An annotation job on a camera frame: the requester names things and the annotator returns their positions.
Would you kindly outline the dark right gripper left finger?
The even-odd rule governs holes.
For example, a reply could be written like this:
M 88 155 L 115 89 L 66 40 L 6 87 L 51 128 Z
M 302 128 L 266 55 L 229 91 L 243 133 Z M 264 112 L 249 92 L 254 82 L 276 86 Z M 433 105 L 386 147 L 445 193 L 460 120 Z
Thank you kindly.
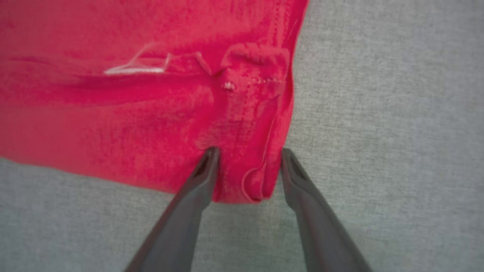
M 212 201 L 219 160 L 219 148 L 204 152 L 126 267 L 127 272 L 191 270 L 202 213 Z

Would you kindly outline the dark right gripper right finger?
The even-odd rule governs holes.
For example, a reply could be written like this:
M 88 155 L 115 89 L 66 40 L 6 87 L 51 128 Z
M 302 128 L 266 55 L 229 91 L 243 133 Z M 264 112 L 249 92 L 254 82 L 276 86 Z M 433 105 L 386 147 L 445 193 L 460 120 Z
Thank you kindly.
M 285 201 L 297 218 L 306 270 L 370 272 L 370 265 L 289 148 L 281 152 L 280 169 Z

